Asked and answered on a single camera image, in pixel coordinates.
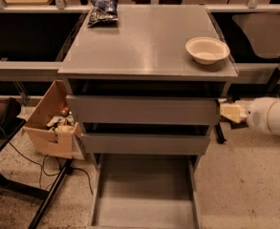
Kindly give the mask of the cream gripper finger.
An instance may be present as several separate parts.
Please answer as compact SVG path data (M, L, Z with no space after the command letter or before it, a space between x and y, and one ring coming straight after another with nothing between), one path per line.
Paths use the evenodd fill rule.
M241 123L240 121L240 109L239 104L223 103L220 105L221 116L235 122Z

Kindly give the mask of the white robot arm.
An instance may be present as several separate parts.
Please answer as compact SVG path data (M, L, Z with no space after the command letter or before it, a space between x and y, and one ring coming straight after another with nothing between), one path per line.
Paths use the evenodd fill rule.
M245 122L258 132L280 136L280 98L259 97L220 104L221 116L235 122Z

